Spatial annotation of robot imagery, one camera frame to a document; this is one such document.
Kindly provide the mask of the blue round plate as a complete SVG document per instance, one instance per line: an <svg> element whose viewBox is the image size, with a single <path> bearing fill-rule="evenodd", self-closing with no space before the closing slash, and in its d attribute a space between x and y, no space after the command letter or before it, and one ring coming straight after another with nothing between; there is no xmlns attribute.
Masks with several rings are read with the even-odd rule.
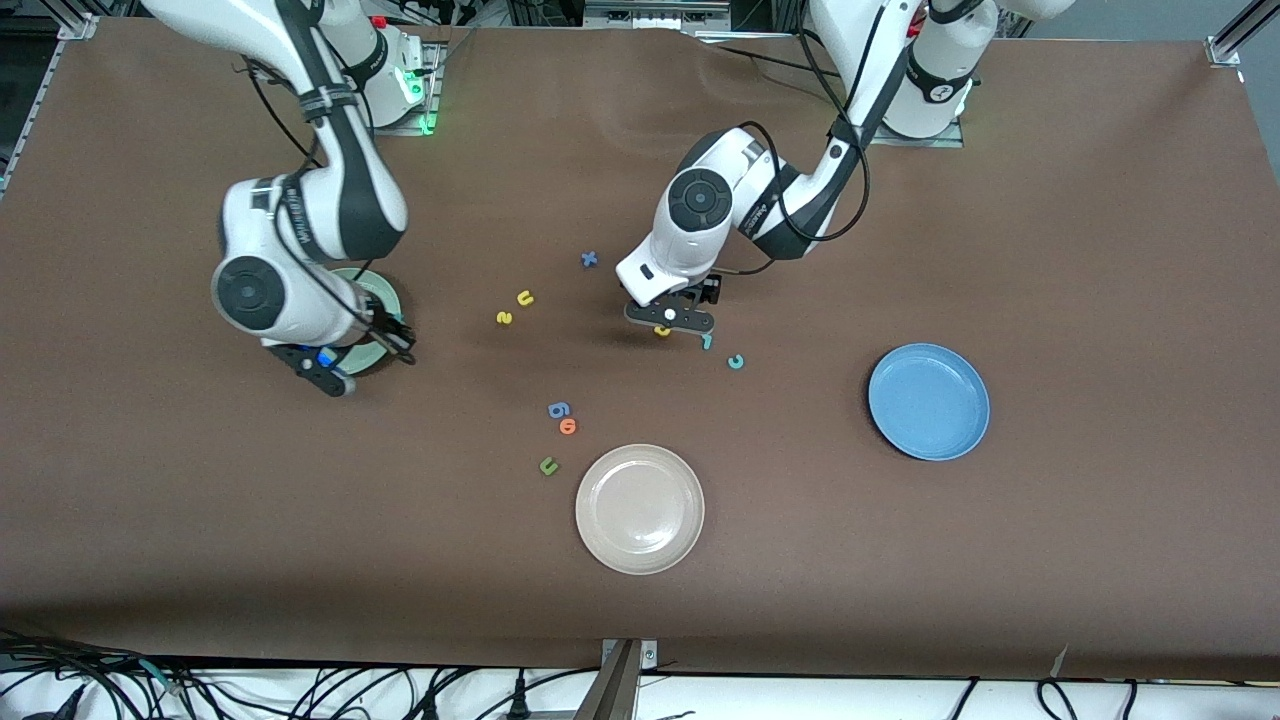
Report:
<svg viewBox="0 0 1280 720"><path fill-rule="evenodd" d="M867 384L872 420L900 452L945 462L973 451L991 419L989 391L960 354L933 343L888 351Z"/></svg>

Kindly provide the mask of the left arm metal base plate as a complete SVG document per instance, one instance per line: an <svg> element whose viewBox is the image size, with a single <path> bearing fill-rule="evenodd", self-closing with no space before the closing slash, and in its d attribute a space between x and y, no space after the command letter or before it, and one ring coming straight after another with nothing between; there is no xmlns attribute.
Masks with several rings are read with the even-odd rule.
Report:
<svg viewBox="0 0 1280 720"><path fill-rule="evenodd" d="M918 149L963 149L963 124L957 118L954 118L942 132L931 137L915 138L895 132L886 120L876 132L873 143Z"/></svg>

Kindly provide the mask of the aluminium corner profile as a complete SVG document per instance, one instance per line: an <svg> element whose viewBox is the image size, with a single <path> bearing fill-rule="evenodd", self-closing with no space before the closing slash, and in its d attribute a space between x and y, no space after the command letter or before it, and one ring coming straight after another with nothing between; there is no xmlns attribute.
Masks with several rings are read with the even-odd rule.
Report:
<svg viewBox="0 0 1280 720"><path fill-rule="evenodd" d="M42 15L0 12L0 200L5 197L67 45L99 14L81 0L38 0Z"/></svg>
<svg viewBox="0 0 1280 720"><path fill-rule="evenodd" d="M1239 65L1239 51L1277 14L1280 0L1248 0L1216 35L1204 41L1210 63L1215 67Z"/></svg>

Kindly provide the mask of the beige round plate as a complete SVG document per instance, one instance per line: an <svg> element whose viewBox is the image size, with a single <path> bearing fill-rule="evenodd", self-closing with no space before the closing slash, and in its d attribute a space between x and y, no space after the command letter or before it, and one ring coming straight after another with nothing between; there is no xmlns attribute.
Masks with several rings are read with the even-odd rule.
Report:
<svg viewBox="0 0 1280 720"><path fill-rule="evenodd" d="M575 524L588 552L630 577L655 575L684 561L705 523L705 496L691 466L658 445L625 445L582 474Z"/></svg>

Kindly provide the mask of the green round plate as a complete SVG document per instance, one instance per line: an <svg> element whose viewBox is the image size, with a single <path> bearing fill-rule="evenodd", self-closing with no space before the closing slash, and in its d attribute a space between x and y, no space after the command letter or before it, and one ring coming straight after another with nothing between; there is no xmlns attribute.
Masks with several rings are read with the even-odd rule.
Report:
<svg viewBox="0 0 1280 720"><path fill-rule="evenodd" d="M371 269L361 270L358 266L334 268L330 269L330 273L353 281L375 296L398 322L403 320L401 297L384 275ZM372 340L343 348L332 348L332 351L339 359L335 366L347 375L367 372L388 356L388 350Z"/></svg>

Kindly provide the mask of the brown table cover mat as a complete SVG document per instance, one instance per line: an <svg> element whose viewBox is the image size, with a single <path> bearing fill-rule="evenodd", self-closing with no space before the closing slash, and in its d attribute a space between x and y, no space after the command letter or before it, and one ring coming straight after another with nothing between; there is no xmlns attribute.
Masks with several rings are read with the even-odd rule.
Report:
<svg viewBox="0 0 1280 720"><path fill-rule="evenodd" d="M419 361L346 398L212 306L227 187L300 161L236 65L104 20L0 200L0 625L543 666L650 637L736 673L1043 676L1070 644L1084 676L1280 676L1280 187L1201 44L992 45L964 147L872 149L861 222L727 279L703 351L626 322L613 265L704 133L756 120L810 168L832 111L671 31L468 35L436 132L381 142L410 228L378 270ZM959 459L872 420L910 343L989 391ZM625 445L705 496L655 575L575 524Z"/></svg>

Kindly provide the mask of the metal table edge bracket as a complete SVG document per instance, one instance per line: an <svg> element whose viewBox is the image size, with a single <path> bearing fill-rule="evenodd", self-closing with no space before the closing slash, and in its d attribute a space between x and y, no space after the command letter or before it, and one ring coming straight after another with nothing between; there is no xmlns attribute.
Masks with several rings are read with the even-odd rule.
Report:
<svg viewBox="0 0 1280 720"><path fill-rule="evenodd" d="M594 720L634 720L640 679L658 667L658 639L608 641L596 679L604 682Z"/></svg>

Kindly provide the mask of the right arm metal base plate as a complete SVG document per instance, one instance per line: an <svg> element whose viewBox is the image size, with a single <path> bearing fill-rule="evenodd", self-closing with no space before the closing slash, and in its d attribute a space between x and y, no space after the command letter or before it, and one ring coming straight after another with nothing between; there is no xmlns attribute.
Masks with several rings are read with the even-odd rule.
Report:
<svg viewBox="0 0 1280 720"><path fill-rule="evenodd" d="M407 109L387 129L389 133L430 136L435 132L449 53L448 42L424 41L416 36L407 36L399 42L396 78Z"/></svg>

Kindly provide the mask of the grey metal frame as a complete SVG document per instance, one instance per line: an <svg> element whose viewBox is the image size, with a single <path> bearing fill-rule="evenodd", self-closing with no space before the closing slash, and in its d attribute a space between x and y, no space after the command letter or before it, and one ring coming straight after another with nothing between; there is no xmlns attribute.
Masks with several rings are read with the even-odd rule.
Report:
<svg viewBox="0 0 1280 720"><path fill-rule="evenodd" d="M585 29L676 29L686 35L730 32L730 0L584 0Z"/></svg>

